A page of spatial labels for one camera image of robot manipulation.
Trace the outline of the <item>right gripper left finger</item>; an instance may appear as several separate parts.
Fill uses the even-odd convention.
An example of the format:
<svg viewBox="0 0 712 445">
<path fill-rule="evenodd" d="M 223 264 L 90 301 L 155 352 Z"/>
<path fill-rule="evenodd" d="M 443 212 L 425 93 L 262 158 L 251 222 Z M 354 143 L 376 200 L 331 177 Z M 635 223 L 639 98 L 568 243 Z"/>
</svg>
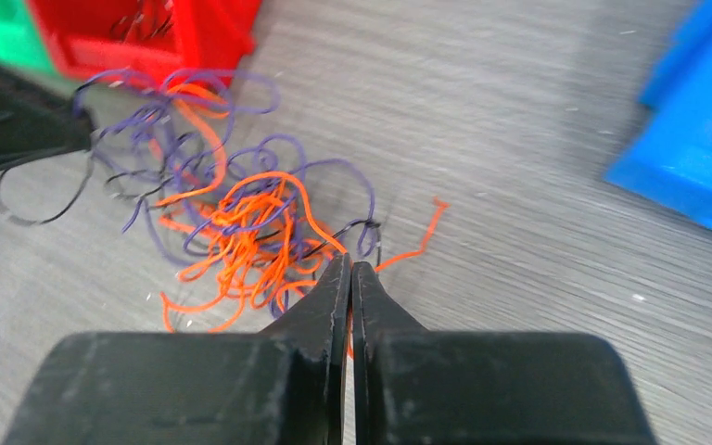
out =
<svg viewBox="0 0 712 445">
<path fill-rule="evenodd" d="M 352 262 L 257 333 L 84 332 L 45 356 L 7 444 L 339 444 Z"/>
</svg>

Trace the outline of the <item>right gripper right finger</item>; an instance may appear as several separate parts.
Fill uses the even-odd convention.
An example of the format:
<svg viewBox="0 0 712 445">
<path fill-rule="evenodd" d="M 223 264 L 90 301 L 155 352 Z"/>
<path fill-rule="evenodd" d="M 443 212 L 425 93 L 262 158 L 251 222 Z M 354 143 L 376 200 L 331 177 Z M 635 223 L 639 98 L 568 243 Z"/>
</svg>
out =
<svg viewBox="0 0 712 445">
<path fill-rule="evenodd" d="M 653 444 L 629 371 L 576 332 L 440 331 L 351 276 L 360 444 Z"/>
</svg>

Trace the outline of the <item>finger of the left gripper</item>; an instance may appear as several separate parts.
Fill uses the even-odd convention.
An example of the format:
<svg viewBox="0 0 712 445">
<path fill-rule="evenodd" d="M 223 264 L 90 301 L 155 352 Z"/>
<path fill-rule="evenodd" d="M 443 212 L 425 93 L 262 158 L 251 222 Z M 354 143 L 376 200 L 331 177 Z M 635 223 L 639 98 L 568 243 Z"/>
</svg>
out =
<svg viewBox="0 0 712 445">
<path fill-rule="evenodd" d="M 0 66 L 0 172 L 88 150 L 93 130 L 87 110 Z"/>
</svg>

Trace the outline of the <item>green plastic bin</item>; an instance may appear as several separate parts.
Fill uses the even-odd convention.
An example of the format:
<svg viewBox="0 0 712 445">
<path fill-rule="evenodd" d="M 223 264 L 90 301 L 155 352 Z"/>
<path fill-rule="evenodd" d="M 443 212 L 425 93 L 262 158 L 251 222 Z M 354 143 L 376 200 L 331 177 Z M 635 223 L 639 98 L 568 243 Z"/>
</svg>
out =
<svg viewBox="0 0 712 445">
<path fill-rule="evenodd" d="M 0 0 L 0 63 L 57 74 L 24 1 Z"/>
</svg>

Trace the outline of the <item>red plastic bin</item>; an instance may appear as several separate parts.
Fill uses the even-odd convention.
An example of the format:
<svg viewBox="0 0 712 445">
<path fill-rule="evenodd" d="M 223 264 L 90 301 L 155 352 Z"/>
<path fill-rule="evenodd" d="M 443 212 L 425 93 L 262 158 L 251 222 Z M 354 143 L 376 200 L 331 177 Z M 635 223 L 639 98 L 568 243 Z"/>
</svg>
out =
<svg viewBox="0 0 712 445">
<path fill-rule="evenodd" d="M 255 48 L 261 0 L 33 0 L 56 69 L 87 80 L 134 69 L 161 81 L 182 68 L 234 69 Z"/>
</svg>

